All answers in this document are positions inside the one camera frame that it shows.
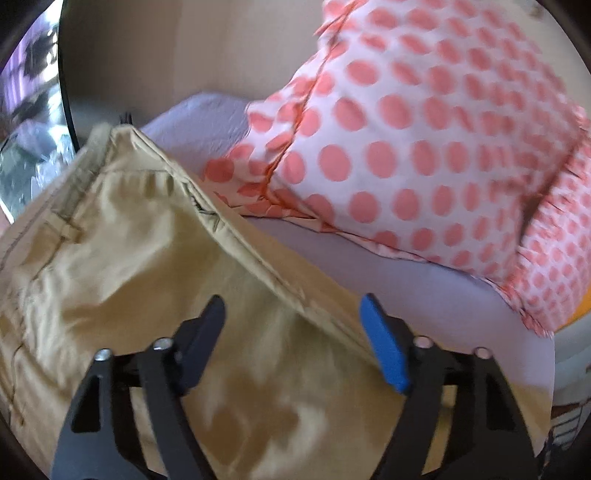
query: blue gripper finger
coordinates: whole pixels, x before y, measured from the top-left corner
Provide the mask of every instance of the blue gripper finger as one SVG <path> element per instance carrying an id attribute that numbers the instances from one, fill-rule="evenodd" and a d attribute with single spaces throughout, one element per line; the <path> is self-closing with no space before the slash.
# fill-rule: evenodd
<path id="1" fill-rule="evenodd" d="M 399 393 L 408 393 L 408 353 L 413 333 L 403 320 L 387 316 L 372 294 L 361 300 L 359 315 L 386 382 Z"/>

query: khaki fabric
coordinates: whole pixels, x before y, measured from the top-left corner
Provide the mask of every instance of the khaki fabric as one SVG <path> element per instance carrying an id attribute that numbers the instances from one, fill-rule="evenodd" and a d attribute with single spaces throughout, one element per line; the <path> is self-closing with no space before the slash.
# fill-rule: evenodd
<path id="1" fill-rule="evenodd" d="M 0 309 L 0 400 L 44 471 L 93 354 L 143 350 L 220 294 L 226 326 L 183 400 L 218 477 L 370 477 L 404 399 L 376 367 L 356 295 L 210 197 L 131 127 L 98 128 L 46 202 Z M 539 450 L 551 399 L 513 387 Z M 161 471 L 135 393 L 148 463 Z M 427 469 L 440 462 L 449 421 L 444 408 Z"/>

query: beige wall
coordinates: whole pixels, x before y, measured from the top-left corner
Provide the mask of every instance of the beige wall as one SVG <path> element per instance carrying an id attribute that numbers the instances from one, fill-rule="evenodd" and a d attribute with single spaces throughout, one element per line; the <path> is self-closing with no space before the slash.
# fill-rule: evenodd
<path id="1" fill-rule="evenodd" d="M 316 51 L 322 0 L 232 0 L 218 89 L 251 99 L 285 86 Z"/>
<path id="2" fill-rule="evenodd" d="M 61 26 L 69 95 L 129 110 L 137 124 L 200 90 L 263 98 L 314 52 L 321 4 L 70 0 Z"/>

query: pillowcase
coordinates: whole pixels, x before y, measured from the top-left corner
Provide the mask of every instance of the pillowcase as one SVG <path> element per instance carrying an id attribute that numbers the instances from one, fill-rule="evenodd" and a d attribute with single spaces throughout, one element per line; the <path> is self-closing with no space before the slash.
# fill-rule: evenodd
<path id="1" fill-rule="evenodd" d="M 579 111 L 582 128 L 589 120 Z M 591 283 L 591 142 L 565 163 L 540 203 L 518 249 L 518 265 L 502 287 L 524 323 L 546 336 L 565 325 Z"/>
<path id="2" fill-rule="evenodd" d="M 242 215 L 510 290 L 524 212 L 580 139 L 539 49 L 486 1 L 331 0 L 318 35 L 206 185 Z"/>

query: stitching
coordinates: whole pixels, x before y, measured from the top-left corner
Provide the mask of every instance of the stitching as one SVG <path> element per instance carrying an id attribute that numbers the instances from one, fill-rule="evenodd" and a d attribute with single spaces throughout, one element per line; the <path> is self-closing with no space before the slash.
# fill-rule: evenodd
<path id="1" fill-rule="evenodd" d="M 296 133 L 298 132 L 298 129 L 299 129 L 302 119 L 303 119 L 304 110 L 306 109 L 306 106 L 308 105 L 308 102 L 310 101 L 310 98 L 312 96 L 312 92 L 314 91 L 314 88 L 318 84 L 318 81 L 320 79 L 320 75 L 322 75 L 322 73 L 324 72 L 324 68 L 326 67 L 326 64 L 330 60 L 330 55 L 333 53 L 333 50 L 335 49 L 335 47 L 337 45 L 336 39 L 337 39 L 338 35 L 341 33 L 341 31 L 343 30 L 343 27 L 345 26 L 345 22 L 349 19 L 349 17 L 353 13 L 353 10 L 355 10 L 355 8 L 358 6 L 358 3 L 359 3 L 359 0 L 353 0 L 347 6 L 347 10 L 340 17 L 335 18 L 329 25 L 327 25 L 326 29 L 330 28 L 332 25 L 334 25 L 335 23 L 340 21 L 339 28 L 335 31 L 333 37 L 329 40 L 330 50 L 328 51 L 328 53 L 326 54 L 326 57 L 322 61 L 322 64 L 318 68 L 318 71 L 316 72 L 316 77 L 314 78 L 312 86 L 310 87 L 310 91 L 306 94 L 306 97 L 304 98 L 304 101 L 301 104 L 301 108 L 298 109 L 298 111 L 297 111 L 297 116 L 295 118 L 294 125 L 293 125 L 293 135 L 292 135 L 290 141 L 287 143 L 287 145 L 285 145 L 281 149 L 281 152 L 279 153 L 277 158 L 271 164 L 267 165 L 267 167 L 265 168 L 265 179 L 263 180 L 263 184 L 261 186 L 261 194 L 259 196 L 259 200 L 267 200 L 271 204 L 274 203 L 267 195 L 267 188 L 271 182 L 271 178 L 273 177 L 276 169 L 279 167 L 279 163 L 281 163 L 281 161 L 284 159 L 287 151 L 293 146 L 293 142 L 295 141 Z M 285 205 L 283 205 L 284 202 L 282 202 L 281 199 L 278 198 L 278 200 L 279 200 L 280 206 L 286 207 Z"/>

